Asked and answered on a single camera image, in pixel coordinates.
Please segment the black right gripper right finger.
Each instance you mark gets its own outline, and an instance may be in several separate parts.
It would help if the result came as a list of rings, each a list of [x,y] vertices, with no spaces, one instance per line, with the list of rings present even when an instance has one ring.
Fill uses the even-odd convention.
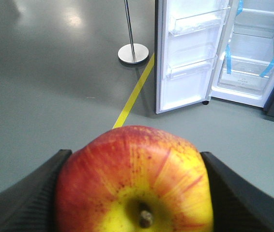
[[[216,232],[274,232],[274,198],[239,176],[210,152],[208,172]]]

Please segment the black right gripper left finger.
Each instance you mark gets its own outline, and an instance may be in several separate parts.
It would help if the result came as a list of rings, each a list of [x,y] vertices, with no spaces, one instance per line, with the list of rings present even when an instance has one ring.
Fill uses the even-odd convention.
[[[72,151],[61,149],[0,193],[0,232],[54,232],[55,185]]]

